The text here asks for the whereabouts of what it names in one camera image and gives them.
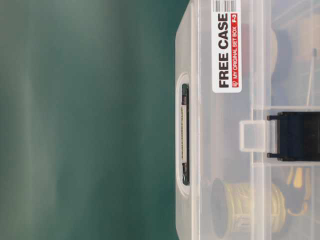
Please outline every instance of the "yellow object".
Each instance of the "yellow object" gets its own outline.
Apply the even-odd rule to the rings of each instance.
[[[294,182],[293,182],[293,186],[296,189],[300,189],[303,186],[303,168],[302,167],[298,167],[295,171],[295,176],[294,176]]]
[[[300,217],[300,216],[306,214],[307,211],[308,211],[308,203],[304,202],[302,205],[301,212],[293,213],[290,209],[288,209],[288,214],[290,214],[291,216],[294,216],[294,217]]]

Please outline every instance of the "green surface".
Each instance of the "green surface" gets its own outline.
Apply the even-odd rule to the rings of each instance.
[[[0,0],[0,238],[175,240],[187,0]]]

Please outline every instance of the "wire spool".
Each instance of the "wire spool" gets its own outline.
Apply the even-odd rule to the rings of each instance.
[[[286,222],[285,197],[275,184],[272,184],[271,191],[272,232],[278,233]],[[222,239],[232,233],[249,233],[253,206],[250,184],[228,184],[217,178],[213,182],[211,194],[215,234]]]

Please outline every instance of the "case lid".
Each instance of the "case lid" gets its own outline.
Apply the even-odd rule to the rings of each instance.
[[[175,42],[180,240],[320,236],[319,29],[318,0],[190,1]],[[219,52],[219,38],[228,51]],[[230,71],[230,89],[218,93],[220,71]],[[182,181],[186,118],[189,185]]]

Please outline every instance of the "spool of thread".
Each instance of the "spool of thread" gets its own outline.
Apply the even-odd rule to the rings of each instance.
[[[278,39],[274,30],[271,29],[271,72],[276,68],[278,59]],[[250,72],[250,28],[248,24],[242,25],[242,72],[244,77]]]
[[[279,233],[286,223],[285,197],[275,184],[272,184],[271,191],[272,232]],[[253,206],[249,183],[228,184],[217,178],[211,194],[212,221],[217,237],[222,239],[232,233],[249,233]]]

